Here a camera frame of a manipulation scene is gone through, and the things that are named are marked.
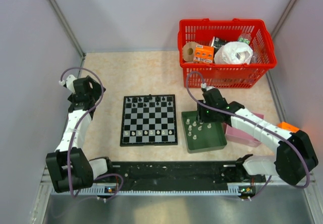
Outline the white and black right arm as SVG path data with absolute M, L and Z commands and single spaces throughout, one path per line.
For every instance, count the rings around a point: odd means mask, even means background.
M 297 185 L 318 165 L 318 159 L 307 133 L 282 129 L 266 122 L 236 101 L 227 103 L 213 86 L 201 85 L 203 99 L 197 104 L 198 121 L 220 122 L 257 139 L 273 156 L 249 155 L 235 169 L 236 177 L 246 182 L 254 175 L 278 176 Z

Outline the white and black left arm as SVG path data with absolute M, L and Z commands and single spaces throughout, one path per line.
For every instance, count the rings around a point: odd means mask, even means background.
M 63 193 L 89 188 L 97 177 L 104 182 L 111 181 L 115 173 L 109 158 L 88 160 L 82 150 L 87 129 L 105 88 L 90 76 L 77 79 L 70 75 L 60 83 L 70 90 L 68 101 L 71 104 L 62 139 L 45 159 L 54 190 Z

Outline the black and grey chessboard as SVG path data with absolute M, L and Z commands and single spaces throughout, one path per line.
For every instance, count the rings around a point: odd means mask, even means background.
M 176 98 L 174 94 L 124 97 L 121 147 L 177 144 Z

